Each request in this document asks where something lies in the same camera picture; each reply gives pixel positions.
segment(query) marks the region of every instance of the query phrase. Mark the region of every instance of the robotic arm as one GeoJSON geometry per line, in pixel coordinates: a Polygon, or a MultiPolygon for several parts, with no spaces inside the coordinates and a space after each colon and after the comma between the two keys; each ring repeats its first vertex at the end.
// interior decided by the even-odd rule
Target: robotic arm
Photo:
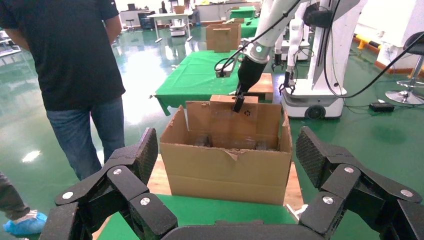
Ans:
{"type": "Polygon", "coordinates": [[[284,88],[290,88],[292,93],[295,90],[295,87],[294,83],[290,84],[290,80],[293,80],[297,55],[304,38],[305,22],[303,21],[303,17],[307,7],[315,3],[316,1],[314,0],[300,4],[299,8],[294,14],[294,19],[290,21],[290,47],[288,48],[287,53],[287,69],[285,71],[283,86],[284,88]]]}
{"type": "MultiPolygon", "coordinates": [[[[290,69],[295,67],[295,62],[297,60],[297,55],[299,53],[299,48],[302,43],[302,41],[305,39],[305,30],[308,31],[309,29],[305,29],[305,22],[303,21],[303,17],[305,14],[305,11],[307,8],[309,8],[312,5],[316,5],[316,0],[310,0],[308,2],[303,2],[299,5],[299,8],[297,9],[296,13],[294,14],[294,19],[290,21],[289,29],[290,29],[290,42],[289,42],[289,49],[287,54],[287,62],[288,67],[290,66],[290,69]]],[[[275,42],[275,49],[274,49],[274,63],[272,64],[272,70],[276,66],[281,66],[281,69],[283,69],[284,64],[282,60],[282,44],[284,40],[284,36],[286,31],[283,31],[281,35],[278,37],[277,41],[275,42]]]]}
{"type": "Polygon", "coordinates": [[[234,112],[240,111],[245,100],[245,93],[261,78],[262,72],[270,59],[269,53],[271,49],[275,46],[276,40],[280,37],[302,2],[309,2],[309,0],[265,0],[263,2],[255,35],[256,41],[248,44],[242,52],[244,57],[238,69],[239,82],[235,92],[235,104],[232,109],[234,112]],[[284,18],[280,20],[283,16],[282,10],[288,11],[284,18]]]}

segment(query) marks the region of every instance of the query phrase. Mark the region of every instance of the person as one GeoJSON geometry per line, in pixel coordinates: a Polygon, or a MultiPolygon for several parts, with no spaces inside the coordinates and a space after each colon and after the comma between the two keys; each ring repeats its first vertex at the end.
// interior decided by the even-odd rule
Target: person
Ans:
{"type": "Polygon", "coordinates": [[[7,233],[19,235],[32,235],[42,232],[47,216],[37,210],[31,210],[26,205],[16,188],[0,171],[0,211],[6,214],[9,221],[3,224],[7,233]]]}
{"type": "Polygon", "coordinates": [[[162,8],[161,8],[161,9],[162,9],[162,13],[163,13],[163,14],[167,14],[167,13],[168,13],[168,11],[167,11],[167,8],[165,7],[165,2],[164,2],[164,1],[162,1],[162,2],[161,2],[161,4],[162,4],[162,8]]]}
{"type": "Polygon", "coordinates": [[[0,28],[34,58],[47,118],[76,176],[99,171],[90,115],[105,161],[125,146],[125,89],[111,48],[122,30],[115,1],[0,0],[0,16],[0,28]]]}
{"type": "Polygon", "coordinates": [[[188,18],[196,23],[196,26],[200,26],[200,13],[194,4],[191,4],[190,0],[184,0],[185,10],[188,14],[188,18]]]}

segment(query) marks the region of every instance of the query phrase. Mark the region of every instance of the stool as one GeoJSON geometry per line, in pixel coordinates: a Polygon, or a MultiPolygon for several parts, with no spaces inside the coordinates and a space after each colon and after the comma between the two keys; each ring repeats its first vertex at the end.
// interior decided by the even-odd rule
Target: stool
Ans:
{"type": "MultiPolygon", "coordinates": [[[[410,36],[403,46],[403,49],[405,50],[407,47],[409,47],[421,34],[424,32],[417,32],[410,36]]],[[[424,83],[419,82],[418,76],[420,75],[420,71],[423,67],[424,63],[424,37],[418,40],[417,44],[413,46],[411,49],[407,51],[410,54],[416,54],[419,55],[418,62],[416,63],[415,68],[412,71],[411,74],[411,80],[410,81],[397,81],[397,84],[407,87],[407,90],[403,91],[388,91],[385,93],[386,97],[389,99],[401,103],[401,104],[411,104],[411,105],[418,105],[418,104],[424,104],[424,96],[421,96],[415,91],[415,88],[424,88],[424,83]]]]}
{"type": "Polygon", "coordinates": [[[129,28],[128,28],[128,31],[129,30],[132,30],[133,32],[135,32],[136,31],[136,29],[133,27],[133,21],[134,21],[134,19],[128,19],[128,20],[126,20],[127,22],[129,22],[129,28]]]}

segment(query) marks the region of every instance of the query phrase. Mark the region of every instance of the shiny floor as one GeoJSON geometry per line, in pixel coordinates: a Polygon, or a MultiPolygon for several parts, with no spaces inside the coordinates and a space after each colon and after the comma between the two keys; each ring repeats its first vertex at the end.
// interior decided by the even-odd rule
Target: shiny floor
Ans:
{"type": "MultiPolygon", "coordinates": [[[[123,33],[113,52],[119,66],[126,93],[123,97],[125,115],[125,143],[136,143],[144,129],[156,128],[160,135],[171,116],[165,116],[158,101],[151,95],[191,52],[206,49],[204,27],[192,29],[193,39],[171,37],[168,30],[160,30],[163,38],[155,43],[153,31],[123,33]]],[[[376,55],[359,52],[353,44],[348,61],[345,88],[356,92],[366,85],[379,69],[374,66],[376,55]]],[[[299,63],[299,78],[305,77],[307,63],[299,63]]],[[[271,73],[270,66],[265,69],[271,73]]],[[[274,74],[274,87],[278,76],[274,74]]],[[[369,90],[346,104],[365,106],[377,98],[387,101],[384,92],[400,89],[394,80],[406,79],[405,75],[384,75],[369,90]]],[[[274,102],[280,101],[277,91],[274,102]]],[[[171,115],[175,109],[169,109],[171,115]]],[[[374,115],[366,107],[343,109],[337,120],[290,120],[293,141],[301,126],[311,127],[323,140],[348,148],[365,166],[408,185],[424,195],[422,161],[424,111],[419,108],[400,108],[394,113],[374,115]]],[[[93,142],[102,156],[102,145],[92,125],[93,142]]],[[[296,161],[300,186],[305,201],[312,199],[312,188],[305,172],[296,161]]],[[[46,118],[41,93],[34,69],[34,61],[27,52],[0,58],[0,171],[14,183],[22,198],[33,208],[48,213],[54,207],[54,198],[63,189],[75,184],[77,178],[56,141],[46,118]]],[[[353,213],[345,217],[347,223],[340,225],[334,239],[378,239],[353,213]],[[350,229],[350,236],[344,233],[350,229]]],[[[0,214],[0,223],[6,218],[0,214]]],[[[14,237],[0,229],[1,240],[14,237]]]]}

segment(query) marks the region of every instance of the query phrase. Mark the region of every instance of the metal screw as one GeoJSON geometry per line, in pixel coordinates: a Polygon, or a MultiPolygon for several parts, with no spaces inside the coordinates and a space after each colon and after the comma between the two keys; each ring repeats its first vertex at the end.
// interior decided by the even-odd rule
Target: metal screw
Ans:
{"type": "Polygon", "coordinates": [[[65,194],[62,195],[62,198],[63,199],[70,199],[73,195],[74,195],[73,192],[68,191],[67,193],[65,193],[65,194]]]}
{"type": "Polygon", "coordinates": [[[350,167],[345,167],[344,170],[346,172],[350,173],[350,174],[354,172],[354,170],[352,168],[350,168],[350,167]]]}
{"type": "Polygon", "coordinates": [[[150,198],[148,198],[148,197],[145,197],[140,201],[140,204],[143,205],[143,206],[145,206],[149,203],[150,203],[150,198]]]}
{"type": "Polygon", "coordinates": [[[410,192],[406,189],[401,190],[400,193],[403,194],[406,197],[409,197],[409,198],[413,196],[412,192],[410,192]]]}
{"type": "Polygon", "coordinates": [[[331,198],[331,197],[329,197],[329,196],[325,196],[325,197],[323,197],[322,198],[322,200],[324,201],[324,203],[326,203],[326,204],[333,204],[333,202],[334,202],[334,200],[331,198]]]}
{"type": "Polygon", "coordinates": [[[115,169],[115,171],[113,171],[113,174],[114,175],[119,175],[120,173],[122,173],[122,170],[121,169],[115,169]]]}

